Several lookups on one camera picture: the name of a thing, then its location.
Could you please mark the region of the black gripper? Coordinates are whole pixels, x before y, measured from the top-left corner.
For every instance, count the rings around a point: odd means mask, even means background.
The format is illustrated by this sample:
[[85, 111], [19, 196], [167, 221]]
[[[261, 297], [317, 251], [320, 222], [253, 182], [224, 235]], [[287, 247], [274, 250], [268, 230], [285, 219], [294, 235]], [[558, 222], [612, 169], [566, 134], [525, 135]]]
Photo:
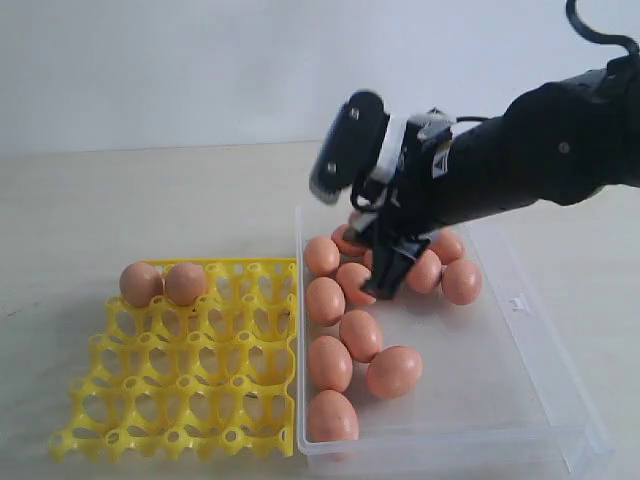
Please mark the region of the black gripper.
[[370, 277], [360, 290], [392, 300], [410, 270], [445, 227], [500, 211], [500, 121], [487, 119], [454, 136], [447, 119], [410, 119], [394, 176], [376, 203], [344, 233], [372, 250]]

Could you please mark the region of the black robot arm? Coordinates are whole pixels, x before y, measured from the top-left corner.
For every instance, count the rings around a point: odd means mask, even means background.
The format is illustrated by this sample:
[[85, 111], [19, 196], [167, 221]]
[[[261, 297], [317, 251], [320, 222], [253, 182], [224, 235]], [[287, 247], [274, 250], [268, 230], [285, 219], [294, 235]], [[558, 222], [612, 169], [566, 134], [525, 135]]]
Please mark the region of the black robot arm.
[[353, 236], [372, 251], [363, 291], [390, 299], [438, 233], [545, 200], [580, 203], [639, 183], [639, 59], [549, 82], [454, 134], [406, 124], [396, 171]]

